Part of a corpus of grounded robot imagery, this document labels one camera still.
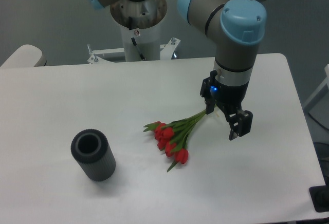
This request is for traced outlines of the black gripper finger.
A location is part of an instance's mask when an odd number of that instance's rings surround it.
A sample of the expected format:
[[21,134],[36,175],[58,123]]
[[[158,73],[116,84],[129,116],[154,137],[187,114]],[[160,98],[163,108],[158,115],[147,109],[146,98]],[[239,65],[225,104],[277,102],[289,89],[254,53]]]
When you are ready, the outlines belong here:
[[253,113],[248,110],[229,110],[227,121],[230,125],[229,140],[242,137],[250,132]]
[[203,79],[202,86],[200,89],[200,96],[204,98],[206,109],[205,114],[210,114],[214,111],[215,108],[215,99],[212,96],[211,92],[216,91],[217,83],[216,77],[217,71],[213,70],[210,72],[208,78]]

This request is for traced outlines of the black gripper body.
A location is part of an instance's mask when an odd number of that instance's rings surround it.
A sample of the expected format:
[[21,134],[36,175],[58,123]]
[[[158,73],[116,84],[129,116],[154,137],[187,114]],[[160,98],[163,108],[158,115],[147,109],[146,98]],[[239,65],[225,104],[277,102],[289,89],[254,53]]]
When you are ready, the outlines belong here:
[[224,113],[228,122],[237,122],[237,111],[242,109],[241,103],[246,95],[248,82],[241,86],[227,86],[218,81],[210,87],[215,104]]

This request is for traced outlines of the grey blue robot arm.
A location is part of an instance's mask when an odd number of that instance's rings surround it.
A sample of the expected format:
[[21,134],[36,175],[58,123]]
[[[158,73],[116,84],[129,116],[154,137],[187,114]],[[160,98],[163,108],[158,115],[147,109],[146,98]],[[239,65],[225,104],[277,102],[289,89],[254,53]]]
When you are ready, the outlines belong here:
[[[159,60],[158,26],[167,13],[166,0],[89,0],[95,9],[110,8],[121,27],[128,62]],[[266,0],[177,0],[180,16],[216,45],[214,69],[204,79],[200,95],[206,112],[218,107],[230,125],[229,139],[251,130],[252,112],[242,100],[265,33]]]

